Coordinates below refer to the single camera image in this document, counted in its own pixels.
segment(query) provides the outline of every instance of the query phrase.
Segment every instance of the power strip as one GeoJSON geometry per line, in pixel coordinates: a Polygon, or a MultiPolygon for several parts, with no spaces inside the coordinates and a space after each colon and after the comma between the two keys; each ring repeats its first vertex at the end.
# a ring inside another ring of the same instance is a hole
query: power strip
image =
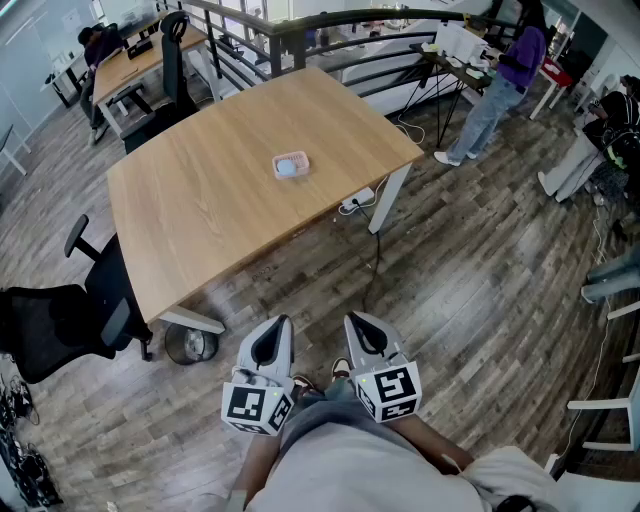
{"type": "Polygon", "coordinates": [[[346,211],[350,212],[357,207],[357,205],[353,202],[354,199],[358,201],[358,204],[365,205],[374,197],[375,195],[373,193],[373,190],[371,190],[369,187],[363,188],[357,194],[354,194],[351,197],[347,197],[344,201],[342,201],[342,207],[346,211]]]}

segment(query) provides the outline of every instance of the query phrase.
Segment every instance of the black office chair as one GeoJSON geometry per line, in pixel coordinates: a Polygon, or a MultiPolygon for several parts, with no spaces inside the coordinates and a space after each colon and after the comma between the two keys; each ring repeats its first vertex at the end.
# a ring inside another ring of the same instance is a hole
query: black office chair
{"type": "Polygon", "coordinates": [[[147,345],[153,333],[147,327],[138,307],[122,257],[118,235],[114,235],[100,253],[82,238],[88,224],[89,218],[81,215],[67,238],[64,255],[68,258],[74,249],[79,249],[95,262],[85,279],[84,286],[98,322],[107,326],[112,316],[120,310],[119,314],[126,315],[127,318],[124,331],[118,333],[120,348],[116,350],[124,349],[131,338],[136,338],[140,340],[142,358],[150,361],[151,354],[147,351],[147,345]]]}
{"type": "Polygon", "coordinates": [[[35,384],[73,361],[97,354],[113,359],[121,350],[127,303],[105,324],[79,285],[0,292],[0,351],[11,354],[22,378],[35,384]]]}
{"type": "Polygon", "coordinates": [[[171,103],[161,106],[121,133],[127,154],[198,111],[187,91],[187,80],[182,69],[180,42],[187,24],[187,14],[182,11],[167,15],[160,23],[163,32],[163,87],[171,103]]]}

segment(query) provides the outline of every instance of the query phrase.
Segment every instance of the staircase railing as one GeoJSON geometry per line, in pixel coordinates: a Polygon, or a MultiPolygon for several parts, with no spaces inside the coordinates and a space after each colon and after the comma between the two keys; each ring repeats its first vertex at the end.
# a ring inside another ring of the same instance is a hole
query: staircase railing
{"type": "MultiPolygon", "coordinates": [[[[226,78],[239,90],[245,89],[246,86],[252,87],[257,83],[278,77],[291,70],[303,69],[307,66],[308,58],[320,53],[391,39],[423,38],[425,41],[433,42],[436,34],[435,31],[401,31],[393,34],[380,35],[375,38],[367,37],[351,39],[349,41],[330,44],[329,46],[307,49],[306,34],[309,31],[315,31],[317,29],[386,20],[439,20],[445,22],[465,21],[465,18],[467,18],[470,19],[471,22],[479,22],[486,25],[489,32],[491,32],[492,29],[495,30],[494,27],[498,27],[498,31],[496,33],[487,37],[487,39],[489,37],[493,38],[493,42],[495,44],[496,42],[512,37],[505,33],[506,29],[516,28],[516,25],[513,23],[503,22],[483,16],[469,17],[458,12],[426,9],[358,9],[319,14],[292,21],[282,21],[280,23],[271,23],[266,19],[254,16],[247,12],[224,7],[223,5],[220,5],[222,1],[223,0],[219,0],[220,3],[218,4],[204,0],[184,0],[176,3],[163,1],[156,2],[156,6],[158,11],[175,9],[181,10],[185,9],[185,6],[191,7],[191,9],[188,10],[189,16],[192,18],[192,23],[195,22],[196,26],[201,24],[200,28],[207,33],[209,51],[211,53],[212,63],[217,71],[218,78],[226,78]],[[230,23],[241,25],[243,28],[243,35],[238,35],[229,30],[230,23]],[[265,43],[268,42],[268,50],[265,46],[259,47],[254,44],[252,37],[255,38],[256,35],[261,35],[265,39],[265,43]],[[235,41],[240,47],[245,47],[245,49],[252,51],[258,57],[257,61],[251,62],[236,51],[236,49],[233,48],[233,41],[235,41]],[[282,55],[285,52],[293,56],[293,64],[288,69],[282,68],[282,55]],[[265,70],[261,66],[263,63],[267,62],[269,63],[269,68],[265,70]],[[238,66],[236,63],[241,63],[245,69],[243,70],[242,66],[238,66]],[[246,72],[247,70],[249,70],[253,76],[248,74],[246,72]]],[[[266,0],[262,3],[263,7],[261,14],[266,18],[266,0]]],[[[245,0],[241,0],[241,7],[245,8],[245,5],[245,0]]],[[[360,64],[393,59],[396,57],[410,55],[411,53],[413,53],[413,50],[407,47],[406,49],[397,52],[346,60],[340,64],[326,67],[324,70],[326,72],[340,71],[360,64]]],[[[370,90],[360,91],[359,95],[361,97],[365,97],[399,85],[419,81],[422,77],[418,76],[416,73],[414,73],[414,76],[407,76],[410,75],[411,71],[416,70],[421,66],[422,64],[418,60],[414,64],[385,69],[381,72],[358,77],[354,80],[344,82],[344,85],[353,86],[382,76],[402,73],[403,78],[394,81],[393,83],[386,84],[382,87],[374,87],[370,90]]]]}

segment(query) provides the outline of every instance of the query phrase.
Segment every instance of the red object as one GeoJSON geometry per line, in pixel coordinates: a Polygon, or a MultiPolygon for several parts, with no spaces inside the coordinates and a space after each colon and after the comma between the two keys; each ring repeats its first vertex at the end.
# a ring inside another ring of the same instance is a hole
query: red object
{"type": "Polygon", "coordinates": [[[573,83],[573,79],[560,67],[557,62],[553,62],[549,57],[544,58],[542,64],[542,72],[547,75],[551,80],[558,84],[559,87],[569,87],[573,83]],[[555,74],[547,69],[547,66],[555,66],[560,71],[555,74]]]}

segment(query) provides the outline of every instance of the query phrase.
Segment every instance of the person sitting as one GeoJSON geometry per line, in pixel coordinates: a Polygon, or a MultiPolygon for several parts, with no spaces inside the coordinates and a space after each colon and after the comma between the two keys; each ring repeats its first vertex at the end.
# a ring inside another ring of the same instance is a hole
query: person sitting
{"type": "Polygon", "coordinates": [[[95,73],[100,63],[114,54],[120,52],[124,46],[117,30],[104,29],[95,30],[90,27],[83,28],[78,34],[78,43],[84,47],[84,60],[89,67],[87,80],[82,85],[80,94],[80,106],[89,119],[91,133],[89,134],[89,146],[96,144],[109,124],[105,122],[104,116],[98,107],[93,105],[91,96],[95,84],[95,73]]]}
{"type": "Polygon", "coordinates": [[[626,75],[620,83],[626,94],[614,91],[600,102],[590,106],[597,119],[587,124],[567,151],[559,165],[545,174],[538,173],[538,180],[548,196],[555,195],[559,203],[570,197],[586,183],[595,169],[605,161],[604,152],[616,153],[616,145],[625,144],[617,137],[609,140],[623,128],[640,123],[638,96],[640,79],[626,75]]]}

